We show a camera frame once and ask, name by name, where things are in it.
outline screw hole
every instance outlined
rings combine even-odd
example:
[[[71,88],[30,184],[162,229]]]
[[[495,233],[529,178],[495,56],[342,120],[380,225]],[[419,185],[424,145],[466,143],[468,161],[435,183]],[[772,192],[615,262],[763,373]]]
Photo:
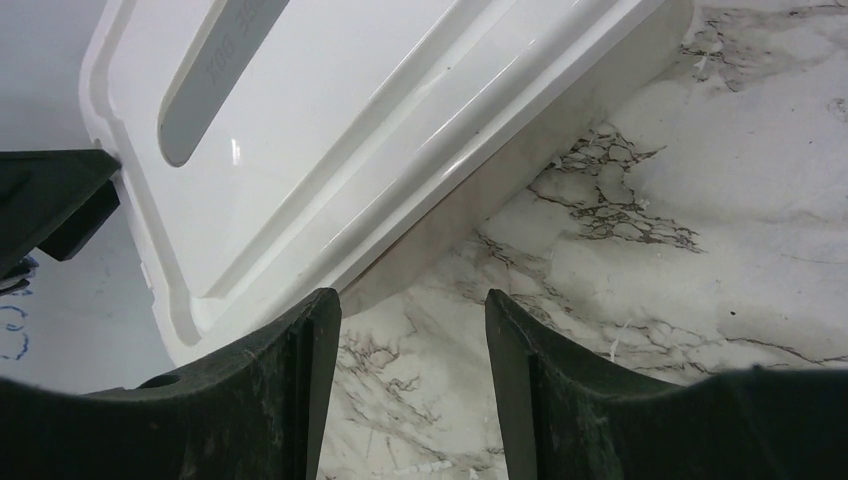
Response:
[[[168,385],[173,385],[173,384],[175,384],[179,381],[180,381],[179,375],[171,375],[171,374],[159,375],[158,377],[153,377],[150,380],[142,383],[141,385],[138,386],[138,388],[136,390],[141,390],[143,388],[165,387],[165,386],[168,386]]]

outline black plastic part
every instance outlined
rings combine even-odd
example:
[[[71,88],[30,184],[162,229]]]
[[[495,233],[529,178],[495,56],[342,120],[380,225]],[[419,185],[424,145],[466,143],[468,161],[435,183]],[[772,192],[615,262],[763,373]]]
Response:
[[[60,259],[78,251],[114,210],[110,197],[114,190],[101,189],[119,167],[102,150],[0,153],[0,275],[101,191],[75,227],[64,231],[65,238],[54,237],[48,243]]]
[[[314,479],[338,349],[333,290],[135,390],[0,380],[0,478]]]
[[[0,296],[23,290],[29,286],[29,278],[35,273],[38,263],[30,257],[24,257],[4,275],[0,275]]]
[[[70,260],[118,208],[118,192],[106,181],[70,218],[65,220],[38,248],[59,261]]]
[[[848,469],[848,372],[754,368],[679,387],[595,355],[496,290],[486,336],[509,478],[808,479]]]

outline white wall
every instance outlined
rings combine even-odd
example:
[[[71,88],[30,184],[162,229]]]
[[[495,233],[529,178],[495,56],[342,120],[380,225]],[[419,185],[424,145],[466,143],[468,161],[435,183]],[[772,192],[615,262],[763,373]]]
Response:
[[[0,3],[0,150],[91,147],[77,85],[104,4]],[[35,257],[32,294],[0,297],[0,375],[82,393],[173,368],[120,210],[71,261]]]

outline gray marble veining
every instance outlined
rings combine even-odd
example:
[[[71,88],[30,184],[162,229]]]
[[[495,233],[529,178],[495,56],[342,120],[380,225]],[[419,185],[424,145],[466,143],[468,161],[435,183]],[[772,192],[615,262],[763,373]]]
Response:
[[[848,8],[704,0],[677,65],[343,323],[321,478],[506,478],[490,288],[625,367],[848,366]]]

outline marble floor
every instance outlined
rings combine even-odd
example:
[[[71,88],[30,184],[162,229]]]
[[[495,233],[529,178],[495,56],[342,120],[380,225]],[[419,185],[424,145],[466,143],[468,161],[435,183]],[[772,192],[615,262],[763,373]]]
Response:
[[[695,3],[674,67],[414,285],[345,320],[320,478],[507,477],[490,288],[680,384],[848,366],[848,7]]]

